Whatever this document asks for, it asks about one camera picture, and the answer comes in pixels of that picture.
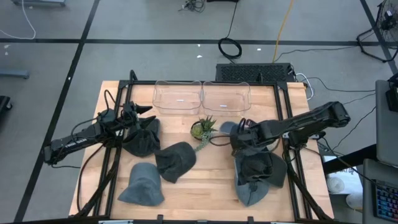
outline potted plant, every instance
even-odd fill
[[[199,119],[199,121],[195,122],[191,127],[191,135],[200,140],[201,143],[198,147],[195,148],[195,152],[203,149],[209,142],[211,138],[211,132],[217,131],[213,128],[213,125],[216,123],[216,120],[212,119],[213,117],[207,116],[206,119]]]

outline wooden table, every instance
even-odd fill
[[[288,83],[289,96],[293,115],[308,111],[305,89],[302,83]],[[118,81],[104,81],[101,86],[95,115],[106,109],[103,93],[109,90],[113,96],[118,91]],[[134,85],[131,99],[138,105],[152,105],[153,85]],[[284,118],[287,113],[284,106],[283,93],[280,91],[280,99]],[[267,119],[278,119],[275,105],[274,89],[271,86],[251,86],[252,106],[244,115],[254,121]],[[144,113],[142,116],[156,115],[160,119],[160,143],[164,149],[180,141],[186,141],[193,147],[199,142],[190,135],[192,123],[198,117],[205,117],[200,109],[199,115],[169,115],[160,114],[156,108]],[[224,121],[239,122],[240,117],[215,117],[217,122],[215,128]],[[93,153],[99,145],[85,149],[83,162]],[[309,141],[309,149],[318,151],[315,141]],[[275,153],[282,155],[282,146],[279,145]],[[81,186],[81,205],[84,205],[93,195],[98,186],[101,166],[103,164],[105,149],[100,151],[89,161],[83,172]],[[325,213],[333,217],[333,211],[323,174],[322,162],[318,154],[309,150],[302,150],[302,164],[307,183],[307,189],[317,201]],[[268,194],[257,204],[245,207],[238,201],[234,190],[234,164],[231,156],[231,146],[216,147],[207,145],[197,153],[195,166],[172,184],[162,179],[162,192],[165,201],[157,207],[143,207],[140,205],[120,202],[117,197],[127,187],[130,171],[138,162],[155,163],[153,155],[146,158],[133,156],[122,150],[119,164],[116,190],[114,193],[112,219],[145,219],[155,220],[157,215],[163,215],[165,220],[223,220],[223,221],[246,221],[248,216],[254,217],[255,221],[292,222],[292,202],[290,199],[289,183],[286,176],[284,186],[281,189],[271,187]],[[300,216],[305,217],[302,196],[296,188]],[[104,214],[108,190],[103,193],[103,199],[99,214]],[[76,191],[73,197],[70,214],[75,214]]]

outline keyboard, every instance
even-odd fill
[[[374,180],[374,216],[398,223],[398,186],[385,181]]]

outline white cable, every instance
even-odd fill
[[[307,81],[308,86],[310,87],[310,90],[311,90],[311,96],[310,96],[309,98],[307,98],[307,101],[308,101],[308,100],[311,100],[312,97],[313,97],[313,89],[312,89],[312,86],[311,86],[310,81],[309,81],[309,80],[307,79],[307,77],[306,77],[304,74],[302,74],[302,73],[297,73],[296,75],[301,75],[301,76],[303,76],[304,79],[305,79],[305,81]]]
[[[0,30],[0,32],[2,32],[4,35],[7,35],[7,36],[12,37],[12,38],[15,38],[15,39],[20,39],[20,40],[33,40],[33,39],[36,37],[36,30],[33,28],[32,24],[30,23],[30,20],[28,19],[27,15],[26,15],[25,6],[24,6],[24,0],[22,0],[22,11],[24,12],[26,21],[29,23],[30,28],[32,28],[32,30],[33,30],[33,37],[32,37],[32,38],[30,38],[30,37],[16,37],[16,36],[13,36],[13,35],[10,35],[10,34],[4,32],[3,30]]]

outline table leg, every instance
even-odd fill
[[[352,152],[345,156],[340,157],[341,160],[348,163],[351,166],[358,166],[363,164],[364,159],[373,159],[376,158],[376,144],[360,149],[356,152]],[[323,163],[323,171],[325,174],[330,174],[333,172],[337,172],[343,169],[346,169],[347,166],[343,164],[339,159],[332,159],[328,162]]]

